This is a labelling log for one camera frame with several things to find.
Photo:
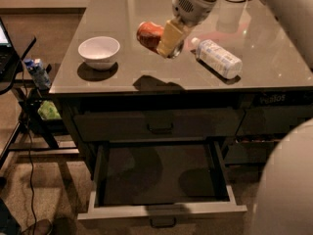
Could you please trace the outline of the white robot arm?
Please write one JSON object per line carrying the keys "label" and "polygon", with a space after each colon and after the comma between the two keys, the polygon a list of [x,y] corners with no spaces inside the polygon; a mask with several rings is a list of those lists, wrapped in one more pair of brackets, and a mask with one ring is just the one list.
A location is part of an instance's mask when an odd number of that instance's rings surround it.
{"label": "white robot arm", "polygon": [[[286,31],[307,66],[313,64],[313,0],[263,0]],[[170,56],[201,24],[216,0],[172,0],[174,18],[165,25],[157,46]],[[286,135],[263,168],[249,235],[313,235],[313,124],[294,102],[263,108],[270,127]]]}

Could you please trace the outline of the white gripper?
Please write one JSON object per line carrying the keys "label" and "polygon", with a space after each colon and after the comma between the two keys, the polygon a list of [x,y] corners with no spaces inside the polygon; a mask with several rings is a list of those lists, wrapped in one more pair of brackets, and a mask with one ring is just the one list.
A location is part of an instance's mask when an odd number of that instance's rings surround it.
{"label": "white gripper", "polygon": [[172,0],[174,17],[166,22],[160,41],[156,47],[163,58],[177,57],[190,34],[189,26],[201,24],[213,9],[216,0]]}

